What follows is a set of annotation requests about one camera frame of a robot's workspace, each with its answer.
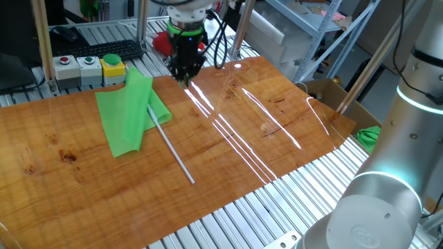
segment computer monitor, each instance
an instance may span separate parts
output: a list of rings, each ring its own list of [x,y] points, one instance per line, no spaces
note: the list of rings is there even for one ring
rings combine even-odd
[[[0,1],[0,90],[35,83],[41,64],[30,0]]]

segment green object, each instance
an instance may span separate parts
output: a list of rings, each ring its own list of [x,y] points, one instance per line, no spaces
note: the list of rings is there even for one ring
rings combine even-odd
[[[98,16],[98,0],[91,3],[91,0],[80,0],[80,12],[88,18]]]
[[[200,35],[203,32],[203,28],[199,28],[196,31],[184,31],[181,32],[181,30],[178,30],[174,28],[170,22],[168,22],[168,30],[173,32],[174,34],[181,35],[181,36],[194,36],[194,35]]]
[[[357,141],[363,146],[369,153],[372,153],[377,138],[380,134],[380,127],[370,127],[367,129],[362,129],[357,132]]]
[[[107,54],[103,56],[103,61],[110,65],[117,65],[122,61],[122,58],[116,54]]]
[[[103,129],[115,158],[140,149],[143,132],[155,127],[147,112],[150,105],[159,123],[172,114],[152,90],[152,78],[141,75],[133,66],[127,71],[126,86],[117,91],[96,93]]]

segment green button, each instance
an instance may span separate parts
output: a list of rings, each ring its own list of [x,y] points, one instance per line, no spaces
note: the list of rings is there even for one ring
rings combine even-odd
[[[86,58],[84,59],[84,63],[86,63],[86,64],[88,64],[88,65],[91,65],[91,64],[94,63],[94,59],[91,58],[91,57],[86,57]]]
[[[103,56],[103,61],[111,65],[117,65],[122,61],[122,58],[116,54],[107,54]]]

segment red button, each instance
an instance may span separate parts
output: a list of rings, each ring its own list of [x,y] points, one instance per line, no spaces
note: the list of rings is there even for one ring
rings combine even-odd
[[[60,63],[63,65],[69,64],[69,58],[68,57],[61,57]]]

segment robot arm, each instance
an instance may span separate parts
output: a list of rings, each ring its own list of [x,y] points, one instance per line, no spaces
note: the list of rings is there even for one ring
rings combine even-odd
[[[409,248],[443,152],[441,10],[434,0],[371,157],[297,249]]]
[[[206,61],[205,51],[200,51],[198,47],[201,42],[210,46],[204,28],[204,20],[207,13],[214,15],[212,10],[207,9],[210,4],[216,1],[185,0],[177,2],[172,0],[161,3],[153,0],[153,2],[168,7],[170,17],[168,41],[172,47],[168,70],[182,88],[188,87],[188,80],[197,75]]]

